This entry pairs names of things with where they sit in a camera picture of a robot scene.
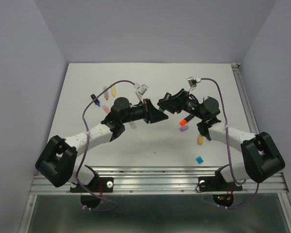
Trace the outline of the purple black highlighter body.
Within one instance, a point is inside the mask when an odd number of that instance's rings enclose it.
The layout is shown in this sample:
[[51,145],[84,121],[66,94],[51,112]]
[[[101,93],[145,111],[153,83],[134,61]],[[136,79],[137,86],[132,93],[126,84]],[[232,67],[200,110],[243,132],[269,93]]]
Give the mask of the purple black highlighter body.
[[95,103],[96,106],[99,106],[99,107],[100,107],[100,101],[99,101],[99,99],[96,97],[95,94],[92,94],[92,95],[91,95],[91,99],[94,101],[94,103]]

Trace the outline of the orange black highlighter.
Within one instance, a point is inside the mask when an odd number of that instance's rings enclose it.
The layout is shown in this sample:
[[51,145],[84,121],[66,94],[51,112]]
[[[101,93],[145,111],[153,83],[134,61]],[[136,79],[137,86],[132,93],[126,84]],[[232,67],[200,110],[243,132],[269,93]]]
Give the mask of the orange black highlighter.
[[193,115],[188,115],[187,117],[185,117],[181,122],[180,125],[184,126],[186,125],[189,121],[191,121],[194,118]]

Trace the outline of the gold highlighter cap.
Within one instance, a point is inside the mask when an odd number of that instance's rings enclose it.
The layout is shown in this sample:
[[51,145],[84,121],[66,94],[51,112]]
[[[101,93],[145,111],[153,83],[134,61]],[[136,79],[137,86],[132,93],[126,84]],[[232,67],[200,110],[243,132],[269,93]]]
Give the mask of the gold highlighter cap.
[[197,144],[198,144],[198,145],[203,145],[203,143],[204,143],[204,137],[203,137],[203,136],[199,136],[199,137],[197,138]]

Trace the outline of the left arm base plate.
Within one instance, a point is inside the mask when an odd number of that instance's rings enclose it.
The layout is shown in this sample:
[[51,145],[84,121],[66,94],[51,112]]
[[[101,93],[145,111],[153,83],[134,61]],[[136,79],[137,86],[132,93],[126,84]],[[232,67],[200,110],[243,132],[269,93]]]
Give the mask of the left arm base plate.
[[[88,185],[84,184],[84,187],[93,193],[112,193],[114,186],[113,177],[99,177],[94,178]],[[75,184],[74,187],[70,187],[71,193],[85,193],[86,190],[82,188],[79,184]]]

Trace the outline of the yellow pastel highlighter body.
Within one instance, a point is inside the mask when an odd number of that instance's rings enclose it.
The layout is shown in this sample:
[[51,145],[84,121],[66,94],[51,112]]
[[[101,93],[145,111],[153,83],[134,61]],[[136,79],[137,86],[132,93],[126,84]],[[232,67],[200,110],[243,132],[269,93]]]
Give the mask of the yellow pastel highlighter body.
[[116,84],[113,84],[111,87],[111,93],[113,97],[116,97]]

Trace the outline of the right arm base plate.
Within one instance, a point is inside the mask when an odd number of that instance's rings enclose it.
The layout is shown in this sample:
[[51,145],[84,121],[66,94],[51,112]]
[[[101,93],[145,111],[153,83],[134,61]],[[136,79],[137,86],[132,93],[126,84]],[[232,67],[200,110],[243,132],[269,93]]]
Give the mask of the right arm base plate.
[[215,176],[201,176],[198,178],[196,192],[227,192],[227,191],[242,191],[242,186],[237,186],[234,182],[227,183],[224,179]]

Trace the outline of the peach pastel highlighter body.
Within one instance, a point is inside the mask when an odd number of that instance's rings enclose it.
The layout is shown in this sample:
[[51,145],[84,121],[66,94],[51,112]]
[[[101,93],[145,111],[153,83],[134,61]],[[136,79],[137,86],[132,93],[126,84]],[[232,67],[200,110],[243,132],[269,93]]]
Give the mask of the peach pastel highlighter body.
[[103,93],[104,98],[105,98],[106,100],[108,100],[108,99],[109,99],[109,89],[108,89],[108,87],[107,87],[107,86],[104,86],[104,87],[103,87],[103,90],[104,90],[104,93]]

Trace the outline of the lilac highlighter cap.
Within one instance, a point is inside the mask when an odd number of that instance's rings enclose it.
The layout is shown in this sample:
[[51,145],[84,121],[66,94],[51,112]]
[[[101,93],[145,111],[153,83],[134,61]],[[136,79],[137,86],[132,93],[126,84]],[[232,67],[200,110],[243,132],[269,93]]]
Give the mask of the lilac highlighter cap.
[[184,125],[184,126],[181,126],[179,130],[180,130],[181,132],[184,132],[184,131],[188,130],[188,128],[189,128],[188,125]]

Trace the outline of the gold pastel highlighter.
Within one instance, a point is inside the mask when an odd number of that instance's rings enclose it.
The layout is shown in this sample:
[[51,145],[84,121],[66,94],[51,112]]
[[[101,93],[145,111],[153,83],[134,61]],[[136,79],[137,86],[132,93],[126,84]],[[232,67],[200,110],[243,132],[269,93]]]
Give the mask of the gold pastel highlighter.
[[108,113],[111,112],[110,108],[109,108],[108,106],[106,106],[105,104],[102,105],[102,109],[104,110],[104,112],[105,112],[106,114],[108,114]]

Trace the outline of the blue highlighter cap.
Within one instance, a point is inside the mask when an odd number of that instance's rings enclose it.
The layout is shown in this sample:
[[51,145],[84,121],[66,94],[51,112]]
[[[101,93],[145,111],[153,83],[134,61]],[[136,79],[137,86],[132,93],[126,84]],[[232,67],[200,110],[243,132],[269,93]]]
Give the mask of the blue highlighter cap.
[[196,161],[197,161],[198,164],[201,164],[201,163],[204,162],[204,160],[203,160],[202,157],[200,157],[200,156],[198,156],[198,157],[196,158]]

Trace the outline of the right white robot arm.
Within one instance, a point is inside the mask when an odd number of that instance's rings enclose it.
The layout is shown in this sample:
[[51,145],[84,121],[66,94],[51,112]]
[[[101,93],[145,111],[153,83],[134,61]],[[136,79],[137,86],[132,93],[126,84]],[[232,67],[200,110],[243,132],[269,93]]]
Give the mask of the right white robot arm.
[[234,148],[242,154],[241,162],[229,163],[215,172],[213,183],[218,189],[247,179],[261,183],[285,168],[285,161],[268,133],[247,133],[227,126],[217,118],[219,103],[212,97],[198,102],[190,99],[189,93],[182,89],[175,95],[166,93],[158,106],[172,114],[185,111],[201,119],[197,128],[202,136],[224,143],[228,150]]

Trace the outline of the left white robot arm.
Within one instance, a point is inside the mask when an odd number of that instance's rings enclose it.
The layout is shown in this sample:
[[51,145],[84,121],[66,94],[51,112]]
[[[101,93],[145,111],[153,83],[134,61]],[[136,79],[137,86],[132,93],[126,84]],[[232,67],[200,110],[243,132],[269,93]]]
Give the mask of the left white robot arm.
[[111,111],[92,129],[66,138],[53,136],[39,156],[35,168],[55,187],[81,182],[87,191],[94,191],[98,187],[97,173],[89,166],[77,165],[79,156],[100,144],[117,139],[124,132],[125,123],[144,120],[152,124],[167,119],[168,115],[155,108],[149,99],[131,105],[127,98],[117,98]]

